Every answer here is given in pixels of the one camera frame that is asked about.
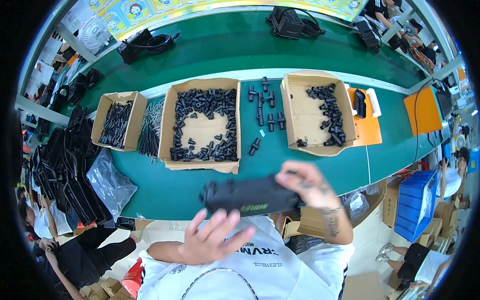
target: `black plastic housing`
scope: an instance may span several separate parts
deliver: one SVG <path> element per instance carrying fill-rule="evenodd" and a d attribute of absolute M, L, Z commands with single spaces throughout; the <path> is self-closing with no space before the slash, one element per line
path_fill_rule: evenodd
<path fill-rule="evenodd" d="M 300 196 L 275 181 L 275 175 L 243 181 L 211 181 L 204 186 L 200 200 L 214 213 L 219 208 L 230 212 L 240 211 L 240 216 L 257 216 L 289 211 L 305 206 Z"/>

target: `stack of cardboard boxes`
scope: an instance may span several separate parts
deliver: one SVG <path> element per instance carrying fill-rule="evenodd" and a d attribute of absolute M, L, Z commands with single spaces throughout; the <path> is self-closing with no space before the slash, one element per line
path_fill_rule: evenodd
<path fill-rule="evenodd" d="M 100 279 L 99 282 L 80 289 L 80 294 L 89 300 L 132 300 L 130 293 L 113 278 Z"/>

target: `white t-shirt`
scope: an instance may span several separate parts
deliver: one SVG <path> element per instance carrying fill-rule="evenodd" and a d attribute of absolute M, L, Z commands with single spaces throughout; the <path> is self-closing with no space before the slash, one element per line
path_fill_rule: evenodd
<path fill-rule="evenodd" d="M 441 254 L 440 252 L 430 250 L 425 257 L 425 260 L 420 266 L 417 274 L 415 275 L 415 281 L 421 280 L 425 283 L 432 284 L 433 277 L 437 273 L 438 267 L 446 262 L 449 258 L 449 255 Z M 437 284 L 440 282 L 440 279 L 443 277 L 445 272 L 440 275 Z"/>
<path fill-rule="evenodd" d="M 137 300 L 181 299 L 196 278 L 218 267 L 243 276 L 259 299 L 338 299 L 343 271 L 354 252 L 352 244 L 322 243 L 297 256 L 284 245 L 273 221 L 266 216 L 242 218 L 228 238 L 252 225 L 257 227 L 255 236 L 238 252 L 213 264 L 165 263 L 141 251 L 145 275 Z M 201 277 L 185 299 L 250 300 L 253 296 L 237 274 L 216 270 Z"/>
<path fill-rule="evenodd" d="M 50 211 L 52 212 L 53 219 L 55 220 L 55 224 L 57 225 L 57 232 L 59 235 L 73 232 L 73 230 L 68 225 L 66 215 L 60 210 L 58 210 L 56 201 L 53 201 L 50 205 Z M 48 215 L 45 208 L 42 208 L 40 209 L 38 214 L 35 215 L 33 229 L 39 237 L 51 239 L 53 238 L 53 236 L 51 235 L 48 226 Z"/>
<path fill-rule="evenodd" d="M 462 178 L 458 174 L 458 169 L 449 168 L 445 172 L 445 194 L 444 198 L 448 198 L 455 194 L 462 184 Z M 442 187 L 442 171 L 437 172 L 437 196 L 440 196 Z"/>

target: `coiled cable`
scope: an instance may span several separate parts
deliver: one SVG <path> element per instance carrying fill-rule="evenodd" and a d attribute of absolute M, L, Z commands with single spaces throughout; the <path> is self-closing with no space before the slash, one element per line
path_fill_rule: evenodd
<path fill-rule="evenodd" d="M 122 43 L 135 48 L 147 49 L 147 52 L 150 54 L 160 54 L 167 51 L 173 45 L 173 41 L 179 37 L 179 35 L 180 32 L 177 32 L 174 36 L 157 35 L 149 39 L 146 46 L 131 44 L 127 41 L 122 41 Z"/>

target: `worker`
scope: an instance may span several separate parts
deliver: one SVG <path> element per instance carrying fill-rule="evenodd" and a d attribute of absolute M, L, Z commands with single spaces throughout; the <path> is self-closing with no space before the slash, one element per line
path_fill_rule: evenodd
<path fill-rule="evenodd" d="M 37 265 L 55 289 L 56 299 L 83 300 L 79 288 L 98 282 L 116 261 L 135 250 L 141 230 L 131 232 L 119 243 L 98 248 L 115 230 L 104 226 L 91 228 L 59 246 L 58 251 L 53 239 L 42 238 L 33 246 Z"/>
<path fill-rule="evenodd" d="M 67 213 L 63 213 L 57 208 L 57 202 L 48 201 L 45 196 L 40 196 L 42 208 L 30 199 L 30 205 L 27 200 L 22 198 L 18 203 L 18 212 L 21 220 L 25 221 L 25 229 L 33 228 L 40 238 L 58 238 L 58 236 L 73 233 L 78 227 L 79 218 L 69 206 Z"/>
<path fill-rule="evenodd" d="M 387 253 L 395 251 L 404 257 L 403 262 L 391 260 Z M 388 263 L 395 271 L 399 279 L 416 281 L 410 284 L 410 288 L 429 287 L 425 298 L 429 297 L 433 289 L 441 281 L 445 271 L 453 259 L 451 255 L 441 254 L 418 243 L 407 247 L 396 247 L 391 243 L 380 249 L 376 261 Z"/>
<path fill-rule="evenodd" d="M 437 171 L 436 196 L 446 200 L 455 194 L 462 184 L 463 174 L 470 160 L 470 151 L 465 147 L 460 148 L 457 168 L 449 168 L 447 158 L 442 159 L 438 163 L 437 151 L 435 149 L 428 154 L 429 168 L 430 170 L 438 170 L 440 164 L 441 168 Z"/>
<path fill-rule="evenodd" d="M 388 7 L 400 7 L 401 5 L 402 0 L 370 0 L 365 5 L 365 14 L 374 20 L 378 31 L 382 34 L 393 26 L 390 22 Z"/>
<path fill-rule="evenodd" d="M 217 210 L 204 221 L 199 211 L 185 230 L 185 241 L 161 241 L 140 252 L 143 283 L 137 300 L 309 299 L 337 300 L 344 269 L 354 252 L 347 213 L 313 164 L 287 161 L 275 177 L 309 206 L 320 210 L 325 243 L 295 255 L 267 216 L 240 218 Z"/>

